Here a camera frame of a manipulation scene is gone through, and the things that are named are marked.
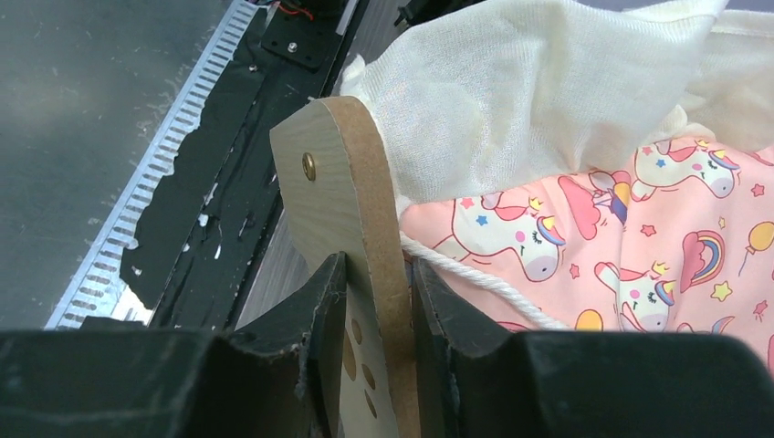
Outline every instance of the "hole in board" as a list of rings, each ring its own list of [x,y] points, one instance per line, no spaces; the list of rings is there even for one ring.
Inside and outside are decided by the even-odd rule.
[[[355,381],[358,377],[358,364],[355,361],[355,351],[352,349],[352,341],[349,333],[344,337],[344,351],[342,352],[342,356],[344,370],[347,371],[347,375],[350,376],[350,379]]]
[[[366,390],[363,390],[363,394],[365,394],[365,402],[368,403],[368,409],[371,410],[371,415],[373,415],[373,418],[376,418],[376,408],[373,406],[373,401],[371,401],[371,397],[368,395],[368,392],[366,392]]]
[[[373,378],[373,373],[371,372],[371,369],[368,368],[368,365],[362,364],[363,369],[363,377],[365,378],[365,381],[368,382],[368,386],[371,387],[372,390],[376,391],[376,380]]]
[[[362,344],[361,325],[355,318],[352,319],[352,335],[354,335],[355,342],[357,342],[358,345]]]

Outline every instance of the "pink fabric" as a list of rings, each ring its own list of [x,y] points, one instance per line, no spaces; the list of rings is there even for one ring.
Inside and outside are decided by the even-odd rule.
[[[773,192],[774,146],[745,154],[682,138],[643,146],[613,174],[416,205],[402,229],[568,326],[730,335],[771,370]],[[502,298],[442,276],[504,327],[534,328]]]

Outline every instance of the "red wire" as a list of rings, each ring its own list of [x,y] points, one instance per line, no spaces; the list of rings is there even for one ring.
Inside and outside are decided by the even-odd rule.
[[[312,13],[310,13],[310,12],[309,12],[308,10],[306,10],[306,9],[299,9],[299,10],[297,10],[297,11],[290,11],[290,10],[286,9],[286,8],[285,8],[285,7],[282,5],[282,3],[280,3],[280,2],[276,2],[276,5],[277,5],[277,8],[278,8],[280,11],[284,12],[285,14],[288,14],[289,16],[297,16],[297,15],[298,15],[298,13],[301,13],[301,14],[303,14],[303,15],[307,16],[307,17],[309,18],[309,21],[314,21],[314,15],[312,15]]]

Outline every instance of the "white cord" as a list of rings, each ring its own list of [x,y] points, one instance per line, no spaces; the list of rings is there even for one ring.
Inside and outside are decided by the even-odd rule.
[[[398,217],[401,217],[400,213],[403,212],[401,210],[402,209],[399,206]],[[501,296],[510,303],[511,306],[516,308],[521,315],[535,323],[541,329],[566,330],[568,328],[566,325],[543,313],[542,310],[532,304],[532,301],[529,301],[526,297],[521,295],[519,291],[498,276],[492,276],[481,272],[474,267],[464,265],[451,257],[440,254],[413,240],[403,231],[401,231],[401,246],[403,247],[403,250],[410,255],[427,260],[432,265],[441,268],[444,271],[456,274],[476,286]]]

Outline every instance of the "white fabric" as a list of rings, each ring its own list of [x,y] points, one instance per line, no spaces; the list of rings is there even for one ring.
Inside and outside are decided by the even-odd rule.
[[[399,210],[619,169],[648,141],[774,142],[774,16],[679,0],[617,13],[486,0],[344,72],[382,136]]]

